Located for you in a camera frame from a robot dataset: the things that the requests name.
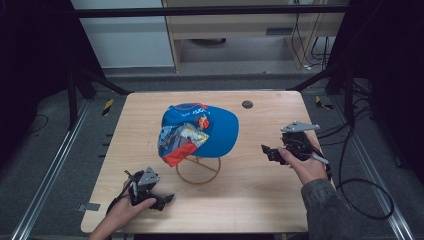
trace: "cap logo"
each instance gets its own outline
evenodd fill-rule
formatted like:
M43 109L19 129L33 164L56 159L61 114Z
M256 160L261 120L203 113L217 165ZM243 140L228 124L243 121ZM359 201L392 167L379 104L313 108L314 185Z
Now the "cap logo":
M199 130L203 131L203 129L206 129L209 127L209 120L208 117L206 117L205 114L203 114L202 117L199 118Z
M201 113L201 112L206 112L206 110L204 108L198 108L198 109L193 110L193 114L198 114L198 113Z

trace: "blue baseball cap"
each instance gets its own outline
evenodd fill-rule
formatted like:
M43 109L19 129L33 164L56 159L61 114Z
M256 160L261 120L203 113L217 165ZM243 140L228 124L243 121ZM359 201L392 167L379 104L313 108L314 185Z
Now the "blue baseball cap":
M170 106L162 117L159 156L171 167L189 155L218 158L233 148L239 131L232 112L202 103Z

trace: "black cable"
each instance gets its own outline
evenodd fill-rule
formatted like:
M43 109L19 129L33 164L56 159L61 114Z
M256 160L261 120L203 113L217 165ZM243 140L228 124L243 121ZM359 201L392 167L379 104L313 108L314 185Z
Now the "black cable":
M362 101L362 100L364 100L364 99L359 99L359 100L357 100L357 101L354 103L354 105L355 105L356 103L358 103L359 101ZM368 111L368 110L370 110L370 108L369 108L369 107L364 107L363 109L359 110L359 111L355 114L355 116L354 116L354 117L355 117L355 118L357 118L357 117L359 116L359 114L361 114L362 112ZM343 123L343 124L340 124L340 125L338 125L338 126L335 126L335 127L329 128L329 129L327 129L327 130L325 130L325 131L322 131L322 132L317 133L317 138L318 138L318 139L322 139L322 138L326 138L326 137L332 136L332 135L334 135L334 134L336 134L336 133L340 132L341 130L343 130L343 128L345 128L345 127L347 127L347 126L349 126L349 124L348 124L348 123ZM328 132L328 131L330 131L330 130L333 130L333 129L336 129L336 130L335 130L334 132L331 132L331 133L327 134L327 135L324 135L324 136L318 136L318 135L320 135L320 134L326 133L326 132Z
M27 132L27 134L33 134L35 132L38 132L41 129L43 129L45 126L47 126L47 123L49 123L49 117L47 117L46 115L44 115L44 114L37 114L37 117L44 117L46 119L46 122L43 124L43 126L37 128L37 129L35 129L33 131Z
M300 5L300 2L299 2L299 0L294 0L294 3L296 4L296 5ZM315 65L319 65L320 63L311 63L309 60L308 60L308 57L306 56L306 49L305 49L305 46L303 45L303 42L302 42L302 38L301 38L301 36L300 36L300 31L299 31L299 13L296 13L296 21L295 21L295 25L294 25L294 28L293 28L293 32L292 32L292 35L291 35L291 45L292 45L292 48L293 48L293 51L294 51L294 53L296 54L296 58L297 58L297 60L299 61L299 64L302 66L302 61L300 60L300 58L299 58L299 55L297 54L297 51L295 50L295 47L294 47L294 34L297 32L297 35L298 35L298 37L299 37L299 42L300 42L300 45L302 46L302 51L303 51L303 57L305 58L305 60L309 63L309 67L312 67L312 66L315 66Z
M345 140L345 143L343 145L342 154L341 154L341 157L340 157L339 169L338 169L339 185L336 186L336 189L339 189L340 188L344 199L349 203L349 205L354 210L356 210L360 214L362 214L362 215L364 215L364 216L366 216L368 218L374 219L374 220L385 220L385 219L389 218L393 214L393 212L394 212L393 199L392 199L392 197L390 196L390 194L386 190L384 190L382 187L380 187L376 183L371 182L369 180L365 180L365 179L351 178L351 179L342 181L342 164L343 164L344 154L346 152L346 147L347 147L348 140L353 135L353 130L354 130L354 127L351 127L349 129L348 135L347 135L346 140ZM346 193L344 191L344 188L343 188L343 185L346 185L347 183L351 183L351 182L362 182L362 183L370 184L370 185L372 185L374 187L377 187L379 190L381 190L388 197L388 199L390 200L390 211L389 211L389 213L387 213L384 216L374 216L374 215L368 214L368 213L360 210L357 206L355 206L352 203L352 201L349 200L349 198L347 197L347 195L346 195Z
M294 144L294 146L298 146L298 147L302 146L302 147L299 148L299 151L296 154L292 152L292 154L294 154L295 156L299 155L301 157L310 158L310 157L313 156L313 153L315 153L319 157L324 158L324 155L321 153L321 151L318 148L316 148L314 145L312 145L309 141L303 142L303 141L299 141L299 140L296 140L296 139L293 139L293 138L290 138L290 137L286 138L286 137L284 137L284 135L283 135L283 138L281 140L283 140L283 142L285 144L287 143L286 146L288 146L288 144ZM331 174L331 164L330 163L325 163L325 171L327 173L328 180L331 180L332 174Z
M363 109L361 109L358 113L356 113L356 114L355 114L355 119L356 119L356 121L359 121L359 120L361 120L362 118L364 118L364 117L366 116L366 115L363 115L363 116L361 116L360 118L358 118L359 114L361 114L362 112L365 112L365 111L370 111L370 110L371 110L371 108L370 108L370 107L364 107ZM343 129L343 128L344 128L344 127L346 127L346 126L348 126L348 124L347 124L347 123L344 123L344 124L342 124L342 125L338 125L338 126L336 126L336 127L329 128L329 129L327 129L327 130L325 130L325 131L323 131L323 132L317 133L317 135L318 135L318 134L325 133L325 132L328 132L328 131L330 131L330 130L332 130L332 129L335 129L335 128L338 128L338 127L340 127L341 129ZM326 136L318 137L318 139L322 139L322 138L324 138L324 137L328 137L328 136L331 136L331 135L333 135L333 134L335 134L335 132L334 132L334 133L331 133L331 134L328 134L328 135L326 135ZM346 140L343 140L343 141L340 141L340 142L335 142L335 143L320 144L320 146L321 146L321 147L323 147L323 146L337 145L337 144L344 143L345 141L346 141Z
M124 195L124 193L130 187L130 185L131 185L132 182L133 182L132 180L128 181L127 185L125 185L125 187L122 190L122 192L115 199L112 200L112 202L109 204L109 207L106 210L106 215L109 213L110 210L112 210L113 206L115 206L115 204L117 202L119 202L119 200L121 200L124 197L129 196L129 195Z
M315 60L321 61L321 63L315 63L312 66L321 64L321 70L324 70L325 68L327 68L327 60L328 60L328 56L330 55L330 54L327 54L327 50L329 48L329 37L325 37L325 44L324 44L323 53L314 53L314 49L317 45L318 39L319 38L316 37L315 40L314 40L314 43L312 45L311 57Z

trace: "cap stand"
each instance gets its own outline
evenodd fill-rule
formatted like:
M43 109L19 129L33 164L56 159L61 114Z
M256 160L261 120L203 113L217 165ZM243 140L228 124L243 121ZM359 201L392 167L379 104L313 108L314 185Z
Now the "cap stand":
M200 159L202 159L201 157L197 157L197 156L189 156L189 157L186 157L184 160L188 160L188 161L190 161L190 162L192 162L192 163L194 163L194 164L197 164L197 165L199 165L199 166L202 166L203 168L205 168L205 169L208 169L208 170L210 170L210 171L212 171L212 172L214 172L215 174L211 177L211 178L209 178L209 179L207 179L207 180L205 180L205 181L191 181L191 180L188 180L186 177L183 177L183 175L180 173L180 170L179 170L179 168L178 168L178 165L175 167L175 169L177 170L177 174L178 174L178 176L183 180L183 181L185 181L185 182L187 182L187 183L190 183L190 184L198 184L198 185L200 185L200 184L206 184L206 183L208 183L208 182L210 182L210 181L212 181L213 179L215 179L216 178L216 176L218 176L218 173L219 173L219 171L221 170L221 158L217 158L218 159L218 169L214 169L214 168L212 168L212 167L209 167L209 166L207 166L207 165L205 165L205 164L203 164L203 163L201 163L199 160Z

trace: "sleeve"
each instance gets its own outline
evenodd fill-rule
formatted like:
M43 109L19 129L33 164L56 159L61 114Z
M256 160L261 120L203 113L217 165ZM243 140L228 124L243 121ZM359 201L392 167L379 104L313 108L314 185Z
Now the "sleeve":
M326 179L307 183L302 188L308 219L309 239L357 239L348 209Z

